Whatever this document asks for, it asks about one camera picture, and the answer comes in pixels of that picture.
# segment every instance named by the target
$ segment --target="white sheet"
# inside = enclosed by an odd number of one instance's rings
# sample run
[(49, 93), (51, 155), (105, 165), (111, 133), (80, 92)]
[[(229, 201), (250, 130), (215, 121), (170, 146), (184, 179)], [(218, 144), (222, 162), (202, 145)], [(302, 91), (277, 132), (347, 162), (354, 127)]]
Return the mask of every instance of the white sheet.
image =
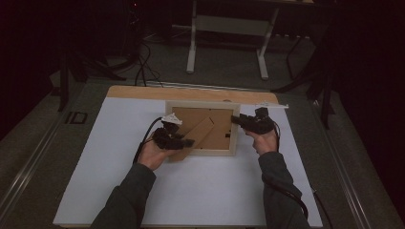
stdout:
[[(254, 115), (257, 107), (241, 105)], [(149, 125), (164, 115), (164, 100), (107, 97), (72, 175), (53, 223), (91, 224), (132, 165)], [(322, 227), (307, 175), (284, 109), (269, 109), (280, 126), (280, 151), (309, 209)], [(265, 226), (263, 182), (252, 138), (239, 129), (235, 156), (188, 156), (164, 162), (148, 198), (143, 226)]]

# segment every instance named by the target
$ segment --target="hand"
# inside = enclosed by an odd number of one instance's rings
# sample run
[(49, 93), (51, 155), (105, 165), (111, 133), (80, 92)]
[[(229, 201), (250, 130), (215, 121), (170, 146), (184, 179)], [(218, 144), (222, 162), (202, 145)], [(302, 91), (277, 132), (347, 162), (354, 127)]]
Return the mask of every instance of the hand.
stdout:
[(152, 171), (158, 169), (168, 156), (181, 151), (163, 150), (152, 140), (151, 136), (145, 142), (139, 154), (138, 163), (145, 165)]
[(278, 151), (277, 135), (274, 130), (264, 135), (258, 135), (245, 129), (244, 131), (246, 135), (253, 137), (253, 148), (260, 156), (267, 152)]

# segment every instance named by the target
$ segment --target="table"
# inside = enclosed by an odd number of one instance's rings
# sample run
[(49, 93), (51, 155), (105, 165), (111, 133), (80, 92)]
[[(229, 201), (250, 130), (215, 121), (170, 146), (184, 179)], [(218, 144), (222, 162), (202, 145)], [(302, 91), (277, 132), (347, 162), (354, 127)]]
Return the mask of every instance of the table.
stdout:
[(330, 7), (332, 4), (315, 4), (312, 0), (254, 0), (243, 1), (249, 3), (261, 3), (264, 6), (272, 6), (273, 9), (269, 13), (268, 21), (250, 20), (240, 18), (230, 18), (222, 16), (202, 15), (197, 13), (197, 2), (193, 1), (192, 20), (191, 20), (191, 43), (188, 53), (187, 68), (188, 73), (194, 72), (196, 59), (196, 33), (197, 31), (217, 31), (234, 34), (256, 35), (263, 36), (263, 43), (260, 49), (256, 51), (259, 64), (260, 75), (262, 79), (268, 80), (268, 72), (266, 68), (265, 53), (268, 41), (272, 35), (274, 24), (276, 22), (279, 10), (282, 6), (299, 5), (299, 6), (322, 6)]
[[(162, 98), (231, 100), (242, 103), (241, 113), (248, 115), (254, 114), (254, 104), (277, 102), (276, 96), (268, 93), (112, 87), (60, 203), (54, 224), (64, 227), (90, 225), (113, 187), (129, 170), (131, 163), (128, 161), (132, 161), (134, 149), (138, 147), (137, 139), (141, 139), (152, 121), (146, 120), (163, 115)], [(274, 105), (269, 111), (283, 132), (281, 149), (286, 152), (286, 164), (295, 185), (303, 192), (303, 201), (309, 208), (309, 223), (320, 227), (322, 222), (286, 113), (279, 105)], [(255, 154), (242, 154), (242, 151), (249, 150), (251, 139), (240, 130), (235, 156), (190, 156), (180, 164), (163, 163), (156, 171), (158, 179), (146, 206), (143, 226), (264, 226), (261, 171)], [(193, 180), (204, 180), (213, 185), (207, 190)]]

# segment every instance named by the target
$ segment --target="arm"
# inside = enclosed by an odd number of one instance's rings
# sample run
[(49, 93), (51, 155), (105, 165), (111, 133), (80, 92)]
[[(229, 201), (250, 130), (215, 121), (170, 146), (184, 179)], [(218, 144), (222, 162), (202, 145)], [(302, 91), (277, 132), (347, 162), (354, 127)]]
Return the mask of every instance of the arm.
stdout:
[(301, 206), (292, 198), (276, 190), (282, 188), (298, 198), (301, 192), (293, 185), (293, 179), (284, 162), (283, 155), (277, 152), (278, 139), (274, 131), (264, 135), (245, 131), (253, 137), (253, 148), (259, 154), (259, 165), (265, 183), (264, 205), (267, 228), (310, 228)]
[(149, 138), (143, 145), (138, 163), (133, 164), (125, 179), (113, 190), (91, 228), (140, 228), (146, 200), (156, 179), (153, 171), (177, 152), (162, 150)]
[(140, 228), (146, 200), (155, 179), (152, 170), (135, 163), (121, 184), (113, 190), (91, 228)]

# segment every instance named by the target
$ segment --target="dark jacket sleeve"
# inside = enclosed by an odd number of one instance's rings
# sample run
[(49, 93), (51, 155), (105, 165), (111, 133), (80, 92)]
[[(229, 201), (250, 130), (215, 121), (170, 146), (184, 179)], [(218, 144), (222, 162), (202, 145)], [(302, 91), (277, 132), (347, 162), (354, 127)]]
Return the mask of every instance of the dark jacket sleeve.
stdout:
[(265, 183), (264, 203), (267, 228), (310, 228), (301, 206), (274, 188), (280, 187), (298, 198), (302, 193), (293, 185), (293, 179), (284, 162), (283, 155), (269, 152), (259, 157)]
[(140, 228), (146, 200), (155, 179), (152, 170), (135, 163), (121, 184), (113, 190), (91, 228)]

